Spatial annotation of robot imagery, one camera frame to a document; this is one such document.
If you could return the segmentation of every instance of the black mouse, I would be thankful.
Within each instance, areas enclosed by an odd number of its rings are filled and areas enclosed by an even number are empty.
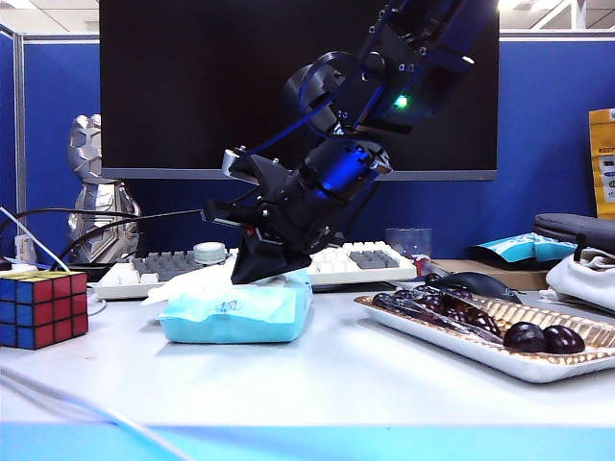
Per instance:
[[[426,284],[436,288],[462,288],[477,295],[498,298],[518,304],[521,303],[521,300],[515,295],[512,288],[491,276],[479,274],[478,272],[458,272],[437,279],[430,278]]]

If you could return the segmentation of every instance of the green led light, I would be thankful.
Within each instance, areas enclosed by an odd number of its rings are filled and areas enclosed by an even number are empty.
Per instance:
[[[401,94],[400,97],[397,98],[397,100],[395,101],[394,106],[397,109],[405,109],[408,107],[409,104],[410,104],[410,99],[404,94]]]

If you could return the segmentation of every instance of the white keyboard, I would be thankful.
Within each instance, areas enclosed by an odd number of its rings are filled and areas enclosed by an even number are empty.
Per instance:
[[[229,255],[236,252],[237,249],[232,249]],[[343,247],[327,248],[311,258],[307,272],[315,287],[416,278],[412,261],[384,242],[345,243]],[[151,254],[147,258],[113,264],[94,290],[101,300],[147,298],[150,289],[180,273],[201,267],[194,264],[192,252]]]

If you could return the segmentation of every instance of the silver figurine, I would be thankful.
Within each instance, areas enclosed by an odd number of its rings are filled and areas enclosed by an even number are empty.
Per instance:
[[[67,154],[71,170],[82,181],[75,208],[140,216],[141,210],[126,184],[101,176],[103,155],[99,114],[90,118],[84,115],[75,118],[70,129]],[[88,231],[121,219],[124,218],[99,214],[70,214],[68,238],[73,242]],[[70,260],[72,263],[115,262],[122,255],[134,253],[137,243],[137,223],[115,226],[75,247]]]

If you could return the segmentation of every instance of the rubik's cube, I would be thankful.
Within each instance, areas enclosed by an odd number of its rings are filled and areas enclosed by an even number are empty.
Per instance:
[[[0,345],[40,349],[87,332],[87,275],[0,276]]]

